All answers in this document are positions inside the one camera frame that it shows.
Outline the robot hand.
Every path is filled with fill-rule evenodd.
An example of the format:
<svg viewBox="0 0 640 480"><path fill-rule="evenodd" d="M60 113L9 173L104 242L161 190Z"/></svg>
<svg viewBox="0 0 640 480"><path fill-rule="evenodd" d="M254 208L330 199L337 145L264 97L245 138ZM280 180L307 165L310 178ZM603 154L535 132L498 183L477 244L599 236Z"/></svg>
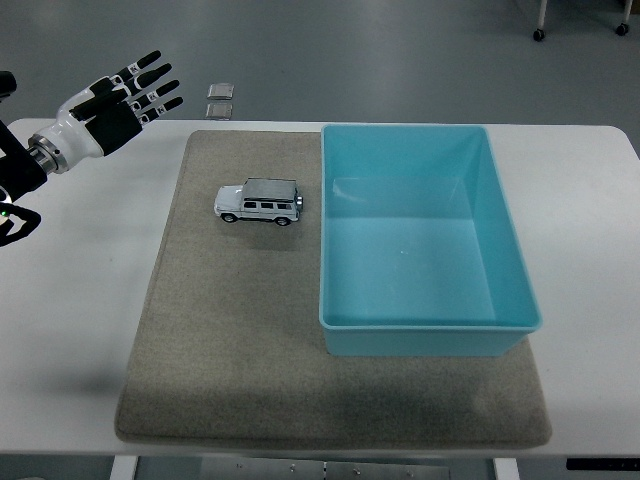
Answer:
<svg viewBox="0 0 640 480"><path fill-rule="evenodd" d="M159 83L169 63L157 66L158 50L101 77L59 108L55 122L34 134L29 151L45 173L61 174L86 158L106 157L183 99L167 97L177 80Z"/></svg>

